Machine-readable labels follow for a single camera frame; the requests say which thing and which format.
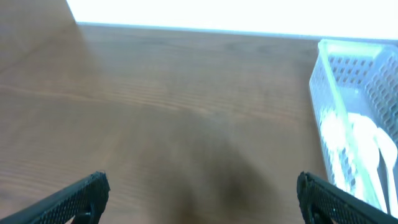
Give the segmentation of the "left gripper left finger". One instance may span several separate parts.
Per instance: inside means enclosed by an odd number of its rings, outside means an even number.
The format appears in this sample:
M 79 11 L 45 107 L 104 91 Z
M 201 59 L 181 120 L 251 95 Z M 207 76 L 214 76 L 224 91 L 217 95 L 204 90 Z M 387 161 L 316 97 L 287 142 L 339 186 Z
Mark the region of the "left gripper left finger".
M 1 219 L 1 223 L 98 223 L 109 199 L 105 172 L 96 171 L 58 192 Z

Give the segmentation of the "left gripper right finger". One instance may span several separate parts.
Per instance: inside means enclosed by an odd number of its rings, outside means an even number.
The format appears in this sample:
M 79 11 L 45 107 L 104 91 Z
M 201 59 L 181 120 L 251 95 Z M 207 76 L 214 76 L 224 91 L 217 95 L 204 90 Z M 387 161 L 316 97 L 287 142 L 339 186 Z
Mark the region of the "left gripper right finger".
M 397 224 L 397 219 L 325 180 L 301 172 L 297 198 L 306 224 Z

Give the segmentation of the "white plastic spoon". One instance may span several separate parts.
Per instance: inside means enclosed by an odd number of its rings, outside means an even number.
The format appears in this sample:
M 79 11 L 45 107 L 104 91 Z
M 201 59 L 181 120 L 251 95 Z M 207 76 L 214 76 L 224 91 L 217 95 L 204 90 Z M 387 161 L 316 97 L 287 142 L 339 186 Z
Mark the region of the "white plastic spoon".
M 359 155 L 368 172 L 380 209 L 387 213 L 386 200 L 377 171 L 380 161 L 380 152 L 374 139 L 377 126 L 372 119 L 357 113 L 348 113 L 348 119 L 353 125 L 353 135 L 357 141 Z
M 397 192 L 394 179 L 394 166 L 397 160 L 397 146 L 382 128 L 376 129 L 375 137 L 377 146 L 386 166 L 390 214 L 397 218 Z
M 345 127 L 342 119 L 337 116 L 335 111 L 325 110 L 322 112 L 320 133 L 325 146 L 325 155 L 328 158 L 326 171 L 329 180 L 341 190 L 349 192 L 351 187 L 346 177 L 348 170 L 346 160 L 348 157 L 346 155 Z

